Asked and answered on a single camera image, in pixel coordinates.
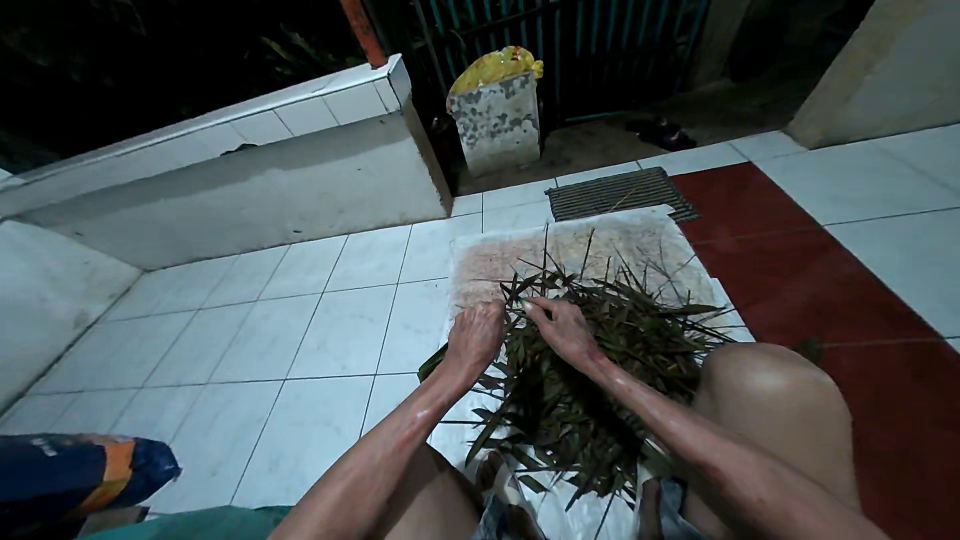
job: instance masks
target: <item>yellow plastic bag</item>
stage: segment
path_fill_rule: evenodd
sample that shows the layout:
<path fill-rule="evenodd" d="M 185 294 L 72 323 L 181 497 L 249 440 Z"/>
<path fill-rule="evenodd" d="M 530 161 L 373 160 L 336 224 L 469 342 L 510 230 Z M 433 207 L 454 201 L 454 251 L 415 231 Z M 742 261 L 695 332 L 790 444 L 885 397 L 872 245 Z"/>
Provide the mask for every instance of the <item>yellow plastic bag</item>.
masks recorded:
<path fill-rule="evenodd" d="M 523 47 L 511 45 L 488 53 L 478 58 L 453 82 L 446 94 L 447 108 L 449 109 L 450 99 L 457 94 L 531 70 L 536 78 L 542 77 L 543 61 L 535 61 L 534 55 Z"/>

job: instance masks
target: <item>low wall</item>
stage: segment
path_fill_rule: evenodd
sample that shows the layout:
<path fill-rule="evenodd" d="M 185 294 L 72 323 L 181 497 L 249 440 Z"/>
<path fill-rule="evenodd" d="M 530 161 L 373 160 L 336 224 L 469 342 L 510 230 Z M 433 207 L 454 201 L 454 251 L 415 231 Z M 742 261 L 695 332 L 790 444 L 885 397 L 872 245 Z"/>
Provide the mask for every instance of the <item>low wall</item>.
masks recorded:
<path fill-rule="evenodd" d="M 876 0 L 786 131 L 807 148 L 960 122 L 956 0 Z"/>
<path fill-rule="evenodd" d="M 356 66 L 11 177 L 0 214 L 147 270 L 446 217 L 410 92 Z"/>
<path fill-rule="evenodd" d="M 446 217 L 445 185 L 431 183 L 413 134 L 420 122 L 409 112 L 251 148 L 21 218 L 150 270 Z"/>
<path fill-rule="evenodd" d="M 139 275 L 57 233 L 0 223 L 0 410 Z"/>

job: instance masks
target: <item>orange post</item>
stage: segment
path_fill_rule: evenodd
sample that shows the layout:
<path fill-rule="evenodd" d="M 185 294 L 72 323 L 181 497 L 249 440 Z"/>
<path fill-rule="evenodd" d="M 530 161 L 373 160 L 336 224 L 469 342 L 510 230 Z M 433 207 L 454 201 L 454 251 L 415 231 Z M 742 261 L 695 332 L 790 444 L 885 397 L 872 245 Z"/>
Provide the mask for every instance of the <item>orange post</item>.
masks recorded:
<path fill-rule="evenodd" d="M 373 25 L 367 12 L 363 8 L 361 0 L 340 0 L 340 5 L 347 14 L 347 20 L 350 21 L 350 28 L 353 34 L 360 41 L 364 54 L 367 55 L 367 61 L 376 69 L 387 63 L 387 57 L 383 54 L 383 47 L 380 46 L 380 40 L 376 38 L 376 32 L 373 31 Z"/>

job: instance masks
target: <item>forearm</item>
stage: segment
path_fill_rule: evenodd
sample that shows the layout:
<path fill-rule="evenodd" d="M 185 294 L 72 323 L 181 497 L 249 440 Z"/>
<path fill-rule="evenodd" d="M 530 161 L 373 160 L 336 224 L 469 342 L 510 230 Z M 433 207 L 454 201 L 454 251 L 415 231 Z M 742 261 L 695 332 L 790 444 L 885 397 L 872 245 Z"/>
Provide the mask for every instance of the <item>forearm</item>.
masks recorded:
<path fill-rule="evenodd" d="M 885 538 L 869 520 L 780 459 L 634 379 L 604 356 L 579 362 L 727 503 L 742 525 L 777 538 Z"/>
<path fill-rule="evenodd" d="M 310 488 L 271 540 L 364 538 L 414 453 L 462 392 L 435 372 Z"/>

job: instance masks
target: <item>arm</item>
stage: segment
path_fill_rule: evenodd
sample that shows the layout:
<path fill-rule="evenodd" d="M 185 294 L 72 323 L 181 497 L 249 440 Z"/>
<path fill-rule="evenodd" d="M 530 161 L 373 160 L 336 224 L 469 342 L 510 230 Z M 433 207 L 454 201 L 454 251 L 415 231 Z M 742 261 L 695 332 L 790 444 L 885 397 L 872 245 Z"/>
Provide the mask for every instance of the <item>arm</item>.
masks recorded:
<path fill-rule="evenodd" d="M 739 523 L 764 537 L 886 538 L 862 514 L 793 467 L 613 364 L 597 347 L 578 307 L 545 298 L 528 300 L 527 314 L 554 351 L 639 416 L 725 501 Z M 544 310 L 552 313 L 552 320 Z"/>
<path fill-rule="evenodd" d="M 414 453 L 496 357 L 503 312 L 503 302 L 485 302 L 457 315 L 444 361 L 313 484 L 270 540 L 365 538 Z"/>

